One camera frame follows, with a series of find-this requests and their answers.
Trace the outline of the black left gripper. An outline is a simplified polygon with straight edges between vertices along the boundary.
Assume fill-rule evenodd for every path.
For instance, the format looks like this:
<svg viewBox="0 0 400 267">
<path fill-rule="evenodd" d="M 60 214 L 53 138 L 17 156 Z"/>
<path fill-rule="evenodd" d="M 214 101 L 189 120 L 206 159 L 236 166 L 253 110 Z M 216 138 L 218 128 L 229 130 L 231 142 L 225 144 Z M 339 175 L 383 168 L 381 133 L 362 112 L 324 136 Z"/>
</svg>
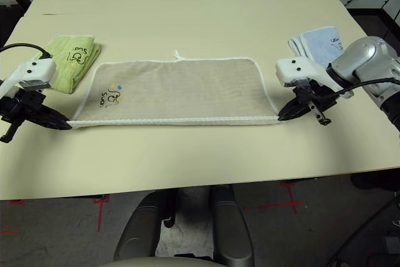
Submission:
<svg viewBox="0 0 400 267">
<path fill-rule="evenodd" d="M 10 124 L 1 142 L 9 143 L 25 120 L 44 128 L 70 130 L 69 119 L 60 112 L 42 106 L 44 95 L 38 91 L 17 89 L 14 96 L 1 98 L 1 121 Z"/>
</svg>

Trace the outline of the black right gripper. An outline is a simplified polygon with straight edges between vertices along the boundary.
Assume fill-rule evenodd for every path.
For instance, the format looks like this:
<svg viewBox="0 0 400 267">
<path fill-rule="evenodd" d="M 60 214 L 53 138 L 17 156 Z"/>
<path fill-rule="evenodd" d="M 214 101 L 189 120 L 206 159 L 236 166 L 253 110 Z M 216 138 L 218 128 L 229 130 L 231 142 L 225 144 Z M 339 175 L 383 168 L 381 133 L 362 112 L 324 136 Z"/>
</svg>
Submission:
<svg viewBox="0 0 400 267">
<path fill-rule="evenodd" d="M 334 95 L 333 90 L 315 80 L 300 80 L 296 82 L 295 95 L 296 98 L 290 100 L 279 111 L 279 121 L 288 121 L 313 113 L 319 124 L 326 126 L 331 123 L 324 112 L 336 104 L 338 97 Z"/>
</svg>

